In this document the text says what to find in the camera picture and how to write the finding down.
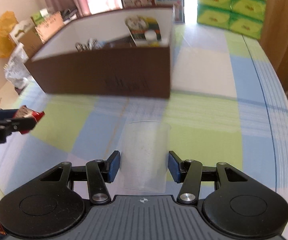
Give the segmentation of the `red snack packet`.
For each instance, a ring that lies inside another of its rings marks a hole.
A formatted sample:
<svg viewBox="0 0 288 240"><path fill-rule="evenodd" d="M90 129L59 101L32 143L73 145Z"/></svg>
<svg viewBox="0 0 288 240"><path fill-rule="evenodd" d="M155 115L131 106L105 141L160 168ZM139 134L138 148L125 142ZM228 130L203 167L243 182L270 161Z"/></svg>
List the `red snack packet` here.
<svg viewBox="0 0 288 240"><path fill-rule="evenodd" d="M29 133L43 116L45 116L44 111L37 112L28 108L26 105L21 106L13 116L13 130L21 134Z"/></svg>

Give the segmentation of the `clear plastic cup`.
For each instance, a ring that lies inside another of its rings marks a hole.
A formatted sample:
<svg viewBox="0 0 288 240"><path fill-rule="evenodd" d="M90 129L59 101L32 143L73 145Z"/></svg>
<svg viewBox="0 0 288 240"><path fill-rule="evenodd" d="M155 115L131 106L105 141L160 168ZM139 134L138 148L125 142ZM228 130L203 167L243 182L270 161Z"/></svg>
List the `clear plastic cup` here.
<svg viewBox="0 0 288 240"><path fill-rule="evenodd" d="M125 189L165 192L170 130L169 124L159 121L137 121L126 126L120 162Z"/></svg>

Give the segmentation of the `white toothbrush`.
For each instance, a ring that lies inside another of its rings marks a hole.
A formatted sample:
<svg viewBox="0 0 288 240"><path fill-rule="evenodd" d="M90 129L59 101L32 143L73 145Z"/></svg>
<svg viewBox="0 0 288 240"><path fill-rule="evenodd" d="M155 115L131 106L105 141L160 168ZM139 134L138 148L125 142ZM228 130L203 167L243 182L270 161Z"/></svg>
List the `white toothbrush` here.
<svg viewBox="0 0 288 240"><path fill-rule="evenodd" d="M102 43L98 41L96 38L90 38L88 40L87 45L89 50L97 50L103 47Z"/></svg>

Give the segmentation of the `small white jar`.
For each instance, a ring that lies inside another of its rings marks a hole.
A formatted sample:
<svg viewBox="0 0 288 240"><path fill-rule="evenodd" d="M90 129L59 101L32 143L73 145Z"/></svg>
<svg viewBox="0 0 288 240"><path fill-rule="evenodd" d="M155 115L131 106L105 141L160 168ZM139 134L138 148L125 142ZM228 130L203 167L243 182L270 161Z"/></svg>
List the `small white jar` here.
<svg viewBox="0 0 288 240"><path fill-rule="evenodd" d="M159 42L157 34L154 30L147 30L145 32L145 39L146 39L148 44Z"/></svg>

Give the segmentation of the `leopard print hair claw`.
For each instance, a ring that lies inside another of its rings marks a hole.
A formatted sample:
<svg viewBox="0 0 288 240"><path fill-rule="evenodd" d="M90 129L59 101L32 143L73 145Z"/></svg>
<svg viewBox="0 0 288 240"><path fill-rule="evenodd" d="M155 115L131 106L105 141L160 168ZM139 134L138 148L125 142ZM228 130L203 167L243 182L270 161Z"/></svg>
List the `leopard print hair claw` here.
<svg viewBox="0 0 288 240"><path fill-rule="evenodd" d="M85 51L88 50L88 46L82 43L75 43L75 48L77 49L77 51Z"/></svg>

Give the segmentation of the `black electronics box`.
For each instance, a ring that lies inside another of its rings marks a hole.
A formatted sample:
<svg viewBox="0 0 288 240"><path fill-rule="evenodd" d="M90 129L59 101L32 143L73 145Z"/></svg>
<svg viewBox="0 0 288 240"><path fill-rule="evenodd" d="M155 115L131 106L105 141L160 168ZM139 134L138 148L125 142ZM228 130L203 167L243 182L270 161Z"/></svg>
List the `black electronics box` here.
<svg viewBox="0 0 288 240"><path fill-rule="evenodd" d="M130 35L116 39L116 40L105 42L105 44L103 45L103 48L105 48L105 49L109 49L109 48L132 48L132 47L136 47L136 44Z"/></svg>

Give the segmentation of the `yellow snack packet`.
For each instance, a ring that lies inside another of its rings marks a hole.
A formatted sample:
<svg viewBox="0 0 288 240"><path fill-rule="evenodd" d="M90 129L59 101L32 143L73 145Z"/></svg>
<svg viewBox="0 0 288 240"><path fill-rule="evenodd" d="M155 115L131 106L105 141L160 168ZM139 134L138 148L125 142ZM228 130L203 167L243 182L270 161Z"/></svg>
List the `yellow snack packet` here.
<svg viewBox="0 0 288 240"><path fill-rule="evenodd" d="M149 47L168 47L169 40L168 39L161 39L161 40L148 40Z"/></svg>

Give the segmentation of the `clear plastic bag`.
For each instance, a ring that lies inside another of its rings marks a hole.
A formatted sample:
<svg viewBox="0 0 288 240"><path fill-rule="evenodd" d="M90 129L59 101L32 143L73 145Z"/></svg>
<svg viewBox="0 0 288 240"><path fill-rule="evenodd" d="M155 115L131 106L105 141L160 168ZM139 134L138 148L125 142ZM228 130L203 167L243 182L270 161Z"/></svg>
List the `clear plastic bag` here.
<svg viewBox="0 0 288 240"><path fill-rule="evenodd" d="M4 75L6 80L11 82L14 87L20 87L25 79L32 76L25 66L29 57L24 51L23 44L19 43L13 50L7 64L4 65Z"/></svg>

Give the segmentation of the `orange plastic bag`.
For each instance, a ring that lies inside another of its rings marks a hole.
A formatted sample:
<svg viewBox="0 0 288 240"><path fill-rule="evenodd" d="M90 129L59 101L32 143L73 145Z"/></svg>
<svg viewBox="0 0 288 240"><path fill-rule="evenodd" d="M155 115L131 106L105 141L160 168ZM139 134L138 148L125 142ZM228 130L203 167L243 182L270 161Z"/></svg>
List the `orange plastic bag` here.
<svg viewBox="0 0 288 240"><path fill-rule="evenodd" d="M18 23L13 11L6 11L0 16L0 58L8 58L15 48L9 33Z"/></svg>

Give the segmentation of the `checked pastel tablecloth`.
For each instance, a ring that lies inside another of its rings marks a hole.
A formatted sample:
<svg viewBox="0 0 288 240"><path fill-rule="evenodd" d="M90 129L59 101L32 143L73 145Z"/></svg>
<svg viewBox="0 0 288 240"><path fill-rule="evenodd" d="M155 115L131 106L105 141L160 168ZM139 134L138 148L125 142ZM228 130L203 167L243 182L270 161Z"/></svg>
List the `checked pastel tablecloth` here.
<svg viewBox="0 0 288 240"><path fill-rule="evenodd" d="M175 38L168 100L48 95L32 82L14 107L45 115L0 145L0 199L62 161L107 158L130 122L162 121L180 157L227 162L288 202L288 101L259 43L204 25L178 25Z"/></svg>

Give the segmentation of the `brown cardboard carry box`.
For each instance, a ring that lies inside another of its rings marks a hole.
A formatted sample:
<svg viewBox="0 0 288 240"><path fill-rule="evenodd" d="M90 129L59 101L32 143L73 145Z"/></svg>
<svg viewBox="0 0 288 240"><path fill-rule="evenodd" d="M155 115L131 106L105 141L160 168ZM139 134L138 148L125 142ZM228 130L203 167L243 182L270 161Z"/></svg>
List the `brown cardboard carry box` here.
<svg viewBox="0 0 288 240"><path fill-rule="evenodd" d="M9 38L16 45L19 43L23 44L24 51L29 58L43 46L43 42L31 18L17 23L10 31Z"/></svg>

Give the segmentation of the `pink cardboard carton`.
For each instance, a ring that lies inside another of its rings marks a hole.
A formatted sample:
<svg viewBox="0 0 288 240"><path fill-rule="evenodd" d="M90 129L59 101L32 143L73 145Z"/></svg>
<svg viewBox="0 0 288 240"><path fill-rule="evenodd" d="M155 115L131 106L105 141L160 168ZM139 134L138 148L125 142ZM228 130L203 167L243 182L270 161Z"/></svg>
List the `pink cardboard carton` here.
<svg viewBox="0 0 288 240"><path fill-rule="evenodd" d="M60 29L64 27L63 18L59 11L48 16L42 23L36 27L36 31L42 43L47 42Z"/></svg>

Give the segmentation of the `brown cardboard storage box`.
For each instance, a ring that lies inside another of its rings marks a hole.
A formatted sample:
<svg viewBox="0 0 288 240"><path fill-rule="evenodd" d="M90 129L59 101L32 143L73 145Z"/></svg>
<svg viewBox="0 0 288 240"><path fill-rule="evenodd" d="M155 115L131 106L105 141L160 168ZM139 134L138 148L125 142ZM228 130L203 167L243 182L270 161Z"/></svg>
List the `brown cardboard storage box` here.
<svg viewBox="0 0 288 240"><path fill-rule="evenodd" d="M77 51L90 38L105 42L129 36L129 16L157 20L168 47L101 48ZM144 7L102 12L60 29L26 62L41 89L49 94L96 94L167 99L173 67L174 8Z"/></svg>

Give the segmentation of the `green tissue pack bundle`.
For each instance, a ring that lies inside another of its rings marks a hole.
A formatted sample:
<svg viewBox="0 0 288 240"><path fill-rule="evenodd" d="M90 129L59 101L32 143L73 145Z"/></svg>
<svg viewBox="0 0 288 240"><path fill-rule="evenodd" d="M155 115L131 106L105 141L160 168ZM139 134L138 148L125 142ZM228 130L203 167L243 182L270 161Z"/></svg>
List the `green tissue pack bundle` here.
<svg viewBox="0 0 288 240"><path fill-rule="evenodd" d="M197 22L259 40L265 20L266 1L198 0Z"/></svg>

